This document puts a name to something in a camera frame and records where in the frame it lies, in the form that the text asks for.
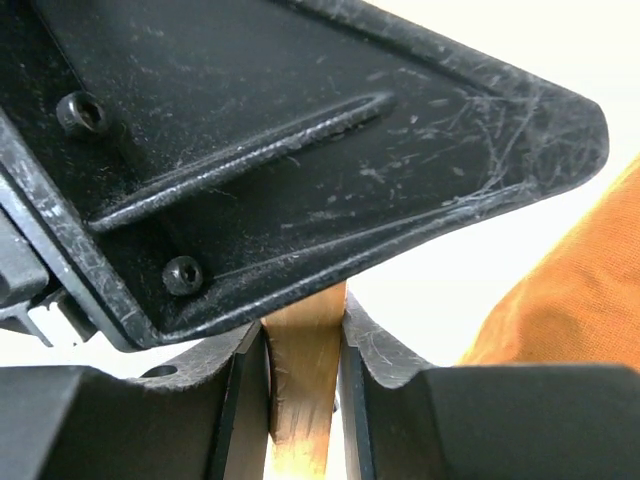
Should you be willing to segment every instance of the white background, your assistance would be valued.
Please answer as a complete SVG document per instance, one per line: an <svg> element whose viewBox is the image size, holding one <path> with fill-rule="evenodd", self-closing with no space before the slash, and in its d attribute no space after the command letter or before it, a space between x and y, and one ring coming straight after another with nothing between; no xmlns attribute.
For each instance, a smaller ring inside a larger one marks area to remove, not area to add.
<svg viewBox="0 0 640 480"><path fill-rule="evenodd" d="M581 93L603 108L611 153L587 185L446 235L350 281L384 328L427 360L449 365L491 307L640 153L640 2L634 0L372 0L415 23ZM50 350L0 331L0 365L82 363L139 375L188 345L124 355L101 336ZM343 477L340 424L327 478Z"/></svg>

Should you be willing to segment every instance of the screw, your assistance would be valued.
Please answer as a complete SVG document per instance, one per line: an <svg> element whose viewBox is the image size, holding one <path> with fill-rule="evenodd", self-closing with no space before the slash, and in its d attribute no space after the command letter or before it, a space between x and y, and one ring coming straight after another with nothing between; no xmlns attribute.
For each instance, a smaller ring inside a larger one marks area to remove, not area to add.
<svg viewBox="0 0 640 480"><path fill-rule="evenodd" d="M109 130L109 118L88 92L74 92L58 102L58 122L74 138L100 137Z"/></svg>
<svg viewBox="0 0 640 480"><path fill-rule="evenodd" d="M193 295L202 286L202 269L191 257L176 257L164 267L162 281L171 295Z"/></svg>

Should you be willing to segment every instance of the bolt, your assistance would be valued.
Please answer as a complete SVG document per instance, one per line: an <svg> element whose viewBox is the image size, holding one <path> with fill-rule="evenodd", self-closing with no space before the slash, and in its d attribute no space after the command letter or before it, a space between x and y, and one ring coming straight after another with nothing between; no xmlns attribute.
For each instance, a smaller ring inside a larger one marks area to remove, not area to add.
<svg viewBox="0 0 640 480"><path fill-rule="evenodd" d="M109 118L88 92L74 92L58 102L58 122L74 138L100 137L109 130Z"/></svg>
<svg viewBox="0 0 640 480"><path fill-rule="evenodd" d="M202 286L202 269L191 257L176 257L164 267L162 281L171 295L193 295Z"/></svg>

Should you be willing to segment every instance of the wooden stick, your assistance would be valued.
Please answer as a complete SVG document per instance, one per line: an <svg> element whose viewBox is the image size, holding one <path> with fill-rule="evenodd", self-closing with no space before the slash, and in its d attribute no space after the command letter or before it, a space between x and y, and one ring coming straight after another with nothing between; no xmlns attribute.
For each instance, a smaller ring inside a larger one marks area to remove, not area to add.
<svg viewBox="0 0 640 480"><path fill-rule="evenodd" d="M325 478L345 301L341 283L262 320L271 364L274 478Z"/></svg>

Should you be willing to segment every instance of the wooden block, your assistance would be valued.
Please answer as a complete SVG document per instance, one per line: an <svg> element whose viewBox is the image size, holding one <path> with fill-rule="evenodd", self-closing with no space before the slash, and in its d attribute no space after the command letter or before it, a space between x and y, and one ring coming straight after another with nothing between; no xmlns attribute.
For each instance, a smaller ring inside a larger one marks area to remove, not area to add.
<svg viewBox="0 0 640 480"><path fill-rule="evenodd" d="M346 284L262 320L271 365L274 478L325 478Z"/></svg>

